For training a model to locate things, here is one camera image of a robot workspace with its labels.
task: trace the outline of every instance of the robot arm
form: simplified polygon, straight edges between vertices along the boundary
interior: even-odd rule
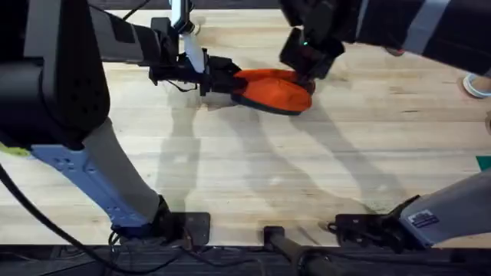
[[[303,25],[298,52],[331,54],[333,41],[403,49],[491,75],[491,40],[484,28],[491,4],[483,0],[281,0],[291,26]]]

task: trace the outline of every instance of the white strip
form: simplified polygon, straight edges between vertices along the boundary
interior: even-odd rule
[[[361,26],[363,25],[363,19],[367,13],[368,2],[370,0],[361,0],[360,13],[358,14],[358,24],[356,25],[356,39],[360,36]]]
[[[433,37],[450,0],[425,0],[407,30],[403,49],[422,54]]]

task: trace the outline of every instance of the label sticker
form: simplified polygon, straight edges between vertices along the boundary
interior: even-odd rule
[[[423,210],[407,217],[407,220],[416,228],[422,228],[439,222],[438,218],[430,212]]]

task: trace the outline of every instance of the light wood surface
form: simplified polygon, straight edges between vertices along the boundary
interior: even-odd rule
[[[168,14],[139,11],[131,21],[148,25]],[[210,54],[243,68],[285,68],[278,54],[289,26],[280,11],[193,14],[206,18],[199,41]],[[463,72],[412,54],[348,45],[318,82],[312,109],[296,118],[154,87],[145,68],[105,67],[122,147],[172,210],[211,213],[212,245],[258,245],[264,225],[283,225],[302,244],[336,245],[319,222],[390,211],[479,172],[475,156],[491,154],[490,102],[459,91]],[[63,229],[84,243],[106,242],[106,215],[62,175],[33,159],[2,153],[0,162]],[[0,243],[65,242],[0,186]],[[491,247],[491,236],[441,246]]]

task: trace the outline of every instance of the black bracket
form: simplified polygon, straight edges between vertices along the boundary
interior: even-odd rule
[[[158,238],[162,244],[191,239],[193,245],[206,245],[209,241],[211,216],[207,212],[171,212],[160,195],[160,205],[152,223],[140,227],[111,226],[120,237],[131,240]]]
[[[400,254],[404,250],[424,250],[424,246],[399,223],[400,213],[418,199],[414,196],[385,215],[340,214],[328,223],[327,231],[335,234],[341,247],[390,248]]]

